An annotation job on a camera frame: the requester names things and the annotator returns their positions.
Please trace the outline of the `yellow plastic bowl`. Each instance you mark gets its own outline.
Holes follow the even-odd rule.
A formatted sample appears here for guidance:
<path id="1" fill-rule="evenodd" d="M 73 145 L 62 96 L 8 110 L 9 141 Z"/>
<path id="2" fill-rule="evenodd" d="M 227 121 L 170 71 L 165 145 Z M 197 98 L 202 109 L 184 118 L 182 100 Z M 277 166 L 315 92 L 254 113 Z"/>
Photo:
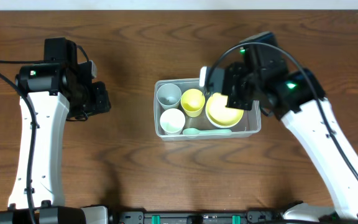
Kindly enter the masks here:
<path id="1" fill-rule="evenodd" d="M 244 115 L 244 110 L 228 108 L 227 105 L 228 96 L 220 93 L 214 93 L 209 97 L 206 103 L 206 115 L 218 120 L 227 121 L 237 116 Z"/>

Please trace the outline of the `grey plastic cup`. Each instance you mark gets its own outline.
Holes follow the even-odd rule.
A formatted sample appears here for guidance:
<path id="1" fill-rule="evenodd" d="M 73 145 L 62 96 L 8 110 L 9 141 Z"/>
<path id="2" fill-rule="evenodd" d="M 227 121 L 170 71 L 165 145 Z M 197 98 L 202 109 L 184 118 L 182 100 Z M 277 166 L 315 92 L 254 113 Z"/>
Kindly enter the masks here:
<path id="1" fill-rule="evenodd" d="M 157 100 L 164 110 L 178 108 L 181 96 L 180 88 L 172 83 L 164 84 L 157 90 Z"/>

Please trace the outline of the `yellow plastic cup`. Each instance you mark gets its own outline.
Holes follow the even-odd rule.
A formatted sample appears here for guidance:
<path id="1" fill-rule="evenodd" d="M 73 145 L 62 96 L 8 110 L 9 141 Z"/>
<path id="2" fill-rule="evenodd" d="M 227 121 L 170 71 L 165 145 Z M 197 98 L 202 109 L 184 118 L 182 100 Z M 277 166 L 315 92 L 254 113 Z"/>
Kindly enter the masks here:
<path id="1" fill-rule="evenodd" d="M 192 118 L 199 116 L 205 104 L 205 96 L 201 90 L 192 88 L 181 96 L 181 107 Z"/>

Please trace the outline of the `white plastic bowl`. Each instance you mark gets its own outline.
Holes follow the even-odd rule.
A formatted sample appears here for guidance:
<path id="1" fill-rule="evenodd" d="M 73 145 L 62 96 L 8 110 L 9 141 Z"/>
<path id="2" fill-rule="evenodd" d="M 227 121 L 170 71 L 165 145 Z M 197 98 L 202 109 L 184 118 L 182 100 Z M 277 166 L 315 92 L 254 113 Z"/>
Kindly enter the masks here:
<path id="1" fill-rule="evenodd" d="M 227 121 L 218 121 L 207 114 L 207 119 L 213 126 L 217 128 L 232 128 L 240 122 L 242 116 L 237 116 Z"/>

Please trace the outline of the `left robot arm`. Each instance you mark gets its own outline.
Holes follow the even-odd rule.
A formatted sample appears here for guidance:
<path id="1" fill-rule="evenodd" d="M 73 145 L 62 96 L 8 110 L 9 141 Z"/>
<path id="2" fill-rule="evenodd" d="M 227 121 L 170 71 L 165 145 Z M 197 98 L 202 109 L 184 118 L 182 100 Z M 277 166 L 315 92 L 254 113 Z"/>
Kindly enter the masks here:
<path id="1" fill-rule="evenodd" d="M 11 84 L 20 96 L 21 146 L 15 183 L 0 223 L 108 223 L 108 208 L 65 206 L 62 185 L 63 132 L 111 109 L 97 68 L 78 62 L 83 48 L 64 37 L 45 39 L 42 61 L 21 62 Z"/>

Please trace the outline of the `mint green plastic spoon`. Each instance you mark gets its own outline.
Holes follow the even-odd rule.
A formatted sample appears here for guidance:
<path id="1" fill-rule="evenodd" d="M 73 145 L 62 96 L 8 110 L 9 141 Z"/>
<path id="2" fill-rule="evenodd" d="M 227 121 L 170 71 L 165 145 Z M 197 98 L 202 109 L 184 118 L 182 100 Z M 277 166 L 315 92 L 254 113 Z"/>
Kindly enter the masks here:
<path id="1" fill-rule="evenodd" d="M 228 134 L 232 133 L 230 129 L 209 129 L 199 130 L 196 128 L 186 128 L 182 132 L 184 135 L 204 135 L 204 134 Z"/>

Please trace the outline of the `white plastic cup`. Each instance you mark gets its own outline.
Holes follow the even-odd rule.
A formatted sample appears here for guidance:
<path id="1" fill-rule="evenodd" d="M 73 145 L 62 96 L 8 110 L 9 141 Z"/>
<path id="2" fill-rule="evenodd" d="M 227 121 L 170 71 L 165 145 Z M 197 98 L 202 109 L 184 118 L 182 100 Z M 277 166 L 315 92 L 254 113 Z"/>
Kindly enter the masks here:
<path id="1" fill-rule="evenodd" d="M 176 108 L 164 111 L 160 117 L 160 126 L 167 135 L 180 134 L 185 126 L 185 115 Z"/>

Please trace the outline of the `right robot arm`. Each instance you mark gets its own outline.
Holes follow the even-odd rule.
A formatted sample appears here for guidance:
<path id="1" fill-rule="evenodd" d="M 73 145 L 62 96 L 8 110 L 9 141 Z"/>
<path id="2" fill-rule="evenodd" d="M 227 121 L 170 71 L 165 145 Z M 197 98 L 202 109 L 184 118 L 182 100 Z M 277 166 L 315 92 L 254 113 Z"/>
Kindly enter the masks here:
<path id="1" fill-rule="evenodd" d="M 271 32 L 232 47 L 241 62 L 206 80 L 207 89 L 228 97 L 230 108 L 249 110 L 253 102 L 276 117 L 297 138 L 316 167 L 332 207 L 298 203 L 283 210 L 276 223 L 358 223 L 358 155 L 338 125 L 323 87 L 307 68 L 290 72 L 292 56 Z"/>

